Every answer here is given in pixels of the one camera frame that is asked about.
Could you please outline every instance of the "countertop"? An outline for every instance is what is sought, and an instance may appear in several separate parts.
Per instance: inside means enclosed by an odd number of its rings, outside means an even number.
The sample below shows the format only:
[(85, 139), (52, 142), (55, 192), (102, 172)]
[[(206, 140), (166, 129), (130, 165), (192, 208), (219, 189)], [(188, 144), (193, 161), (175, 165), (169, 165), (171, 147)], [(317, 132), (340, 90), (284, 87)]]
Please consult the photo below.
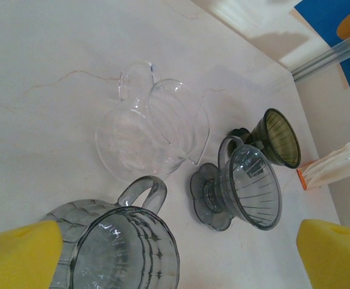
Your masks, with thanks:
[[(216, 163), (226, 133), (252, 129), (269, 107), (290, 120), (302, 163), (317, 158), (291, 74), (189, 0), (0, 1), (0, 231), (72, 200), (116, 201), (127, 184), (101, 163), (95, 126), (137, 60), (203, 95), (203, 162)], [(159, 216), (177, 240), (179, 288), (310, 288), (299, 224), (339, 220), (327, 186), (303, 191), (295, 170), (274, 168), (283, 212), (271, 231), (234, 219), (214, 232), (186, 193), (196, 168), (185, 162), (166, 180)]]

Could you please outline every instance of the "pitcher handle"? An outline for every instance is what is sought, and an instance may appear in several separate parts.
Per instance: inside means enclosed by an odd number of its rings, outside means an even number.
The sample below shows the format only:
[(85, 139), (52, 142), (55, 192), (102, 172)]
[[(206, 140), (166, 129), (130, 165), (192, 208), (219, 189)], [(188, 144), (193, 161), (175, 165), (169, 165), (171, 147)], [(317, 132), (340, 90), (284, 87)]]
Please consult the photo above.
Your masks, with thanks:
[(151, 188), (151, 191), (146, 197), (142, 208), (157, 214), (167, 196), (167, 186), (156, 176), (143, 176), (135, 180), (121, 194), (117, 200), (117, 204), (122, 207), (131, 206), (134, 201), (149, 188)]
[(159, 80), (156, 67), (148, 61), (134, 62), (120, 73), (120, 100), (148, 97), (152, 86)]
[(229, 135), (227, 137), (225, 137), (222, 141), (222, 143), (220, 144), (219, 147), (219, 153), (217, 155), (217, 164), (219, 166), (219, 170), (221, 170), (225, 163), (226, 163), (226, 156), (227, 156), (227, 151), (228, 151), (228, 144), (234, 141), (236, 143), (236, 146), (239, 147), (241, 145), (243, 145), (243, 141), (240, 137), (236, 137), (234, 135)]

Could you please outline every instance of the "glassware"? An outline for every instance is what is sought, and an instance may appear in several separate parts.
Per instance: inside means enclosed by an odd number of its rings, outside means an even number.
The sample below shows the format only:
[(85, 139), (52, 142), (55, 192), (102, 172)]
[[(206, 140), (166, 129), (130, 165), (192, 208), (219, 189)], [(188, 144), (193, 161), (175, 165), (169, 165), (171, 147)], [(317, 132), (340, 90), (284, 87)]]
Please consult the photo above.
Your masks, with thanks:
[(251, 133), (240, 128), (228, 135), (235, 135), (246, 144), (256, 146), (273, 164), (296, 169), (301, 163), (301, 149), (295, 132), (286, 117), (274, 108), (266, 110)]
[[(127, 207), (151, 187), (142, 208)], [(47, 214), (63, 236), (50, 288), (176, 288), (180, 258), (176, 241), (156, 216), (167, 194), (154, 176), (133, 182), (116, 204), (77, 200)]]
[[(237, 148), (225, 161), (227, 147)], [(219, 168), (203, 164), (190, 180), (193, 206), (198, 219), (217, 231), (228, 229), (239, 217), (261, 230), (274, 228), (281, 217), (282, 197), (267, 158), (238, 137), (226, 137), (220, 145)]]
[(115, 177), (165, 179), (184, 160), (199, 164), (210, 133), (200, 97), (180, 81), (157, 81), (148, 62), (121, 72), (119, 94), (96, 130), (98, 153)]

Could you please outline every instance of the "dark green glass coffee dripper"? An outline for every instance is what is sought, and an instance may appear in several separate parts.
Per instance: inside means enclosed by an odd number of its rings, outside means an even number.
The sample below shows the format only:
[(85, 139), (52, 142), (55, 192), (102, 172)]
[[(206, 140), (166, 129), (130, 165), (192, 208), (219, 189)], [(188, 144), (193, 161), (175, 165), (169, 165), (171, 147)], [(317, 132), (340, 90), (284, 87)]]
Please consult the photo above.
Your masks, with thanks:
[[(246, 128), (240, 128), (228, 135), (240, 137), (245, 144), (257, 147), (273, 164), (296, 169), (301, 163), (301, 149), (295, 132), (286, 117), (274, 108), (266, 110), (251, 133)], [(235, 148), (235, 143), (231, 142), (229, 154)]]

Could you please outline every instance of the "dripper handle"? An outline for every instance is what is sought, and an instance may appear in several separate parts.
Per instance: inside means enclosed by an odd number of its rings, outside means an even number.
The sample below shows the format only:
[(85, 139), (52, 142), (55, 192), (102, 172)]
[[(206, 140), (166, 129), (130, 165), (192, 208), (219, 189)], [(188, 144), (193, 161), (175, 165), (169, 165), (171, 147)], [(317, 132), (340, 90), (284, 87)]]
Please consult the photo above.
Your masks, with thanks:
[(146, 197), (142, 208), (157, 214), (167, 196), (167, 186), (156, 176), (143, 176), (135, 180), (121, 196), (119, 196), (117, 204), (122, 207), (131, 206), (134, 201), (149, 188), (151, 188), (151, 191)]
[(217, 155), (217, 163), (219, 166), (219, 170), (224, 167), (224, 165), (227, 161), (226, 160), (227, 157), (228, 158), (230, 157), (230, 156), (228, 156), (228, 145), (231, 141), (234, 141), (236, 143), (237, 147), (243, 145), (243, 141), (240, 137), (229, 135), (223, 139), (223, 141), (219, 147), (219, 153)]

